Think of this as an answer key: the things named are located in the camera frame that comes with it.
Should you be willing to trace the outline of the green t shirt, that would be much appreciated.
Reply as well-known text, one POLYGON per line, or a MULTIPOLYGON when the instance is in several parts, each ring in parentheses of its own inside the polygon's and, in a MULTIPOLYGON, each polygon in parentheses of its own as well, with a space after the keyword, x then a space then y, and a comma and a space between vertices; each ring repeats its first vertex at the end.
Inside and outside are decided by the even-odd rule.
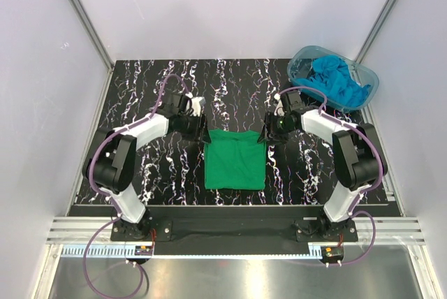
POLYGON ((205 188, 260 191, 265 188, 266 144, 255 131, 209 131, 205 145, 205 188))

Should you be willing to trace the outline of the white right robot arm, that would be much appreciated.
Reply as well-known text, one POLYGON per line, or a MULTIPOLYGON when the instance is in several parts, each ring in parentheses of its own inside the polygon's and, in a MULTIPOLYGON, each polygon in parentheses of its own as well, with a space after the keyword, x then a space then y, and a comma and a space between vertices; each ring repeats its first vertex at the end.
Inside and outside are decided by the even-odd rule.
POLYGON ((275 95, 277 107, 265 114, 258 142, 284 144, 289 133, 304 131, 331 146, 336 187, 315 220, 295 224, 301 235, 330 241, 348 228, 356 206, 381 184, 388 164, 373 124, 338 119, 326 113, 324 104, 306 105, 299 91, 299 87, 291 87, 275 95))

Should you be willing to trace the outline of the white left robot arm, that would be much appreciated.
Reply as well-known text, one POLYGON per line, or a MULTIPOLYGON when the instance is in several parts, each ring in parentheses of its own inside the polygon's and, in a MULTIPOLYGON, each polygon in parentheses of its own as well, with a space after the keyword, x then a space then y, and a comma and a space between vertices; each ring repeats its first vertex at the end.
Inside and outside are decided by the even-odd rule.
POLYGON ((132 185, 137 151, 175 132, 189 142, 211 143, 204 106, 202 96, 170 94, 154 111, 132 124, 96 130, 82 175, 96 193, 112 202, 119 232, 133 240, 150 238, 154 232, 150 212, 132 185))

